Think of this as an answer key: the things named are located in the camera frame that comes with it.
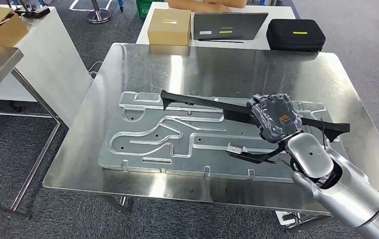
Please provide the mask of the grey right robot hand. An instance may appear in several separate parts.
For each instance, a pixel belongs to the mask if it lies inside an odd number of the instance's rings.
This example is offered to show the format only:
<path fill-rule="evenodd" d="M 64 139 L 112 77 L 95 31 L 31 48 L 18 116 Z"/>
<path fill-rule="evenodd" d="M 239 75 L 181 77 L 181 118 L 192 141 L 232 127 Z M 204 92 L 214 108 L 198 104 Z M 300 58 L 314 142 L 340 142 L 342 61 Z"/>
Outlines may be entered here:
<path fill-rule="evenodd" d="M 301 130 L 301 115 L 288 94 L 256 94 L 247 100 L 247 107 L 259 123 L 262 137 L 270 143 L 277 143 Z"/>

